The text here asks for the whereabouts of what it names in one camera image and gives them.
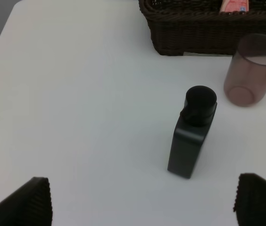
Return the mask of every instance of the black bottle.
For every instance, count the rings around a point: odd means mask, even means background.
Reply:
[[[216,107],[217,96],[212,89],[195,86],[187,91],[173,135],[168,171],[191,178]]]

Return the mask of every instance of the wicker basket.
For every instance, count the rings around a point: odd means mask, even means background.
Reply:
[[[220,13],[222,0],[139,0],[161,55],[229,54],[247,33],[266,34],[266,0],[249,0],[249,12]]]

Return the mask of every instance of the white table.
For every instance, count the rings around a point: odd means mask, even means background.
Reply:
[[[237,226],[238,176],[266,178],[266,96],[230,104],[230,57],[157,54],[135,0],[24,0],[0,37],[0,201],[51,184],[54,226]],[[169,173],[185,92],[218,107],[192,179]]]

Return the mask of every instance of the translucent cup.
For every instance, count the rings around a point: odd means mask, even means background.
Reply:
[[[266,93],[266,35],[244,36],[232,58],[224,82],[227,98],[235,105],[250,106]]]

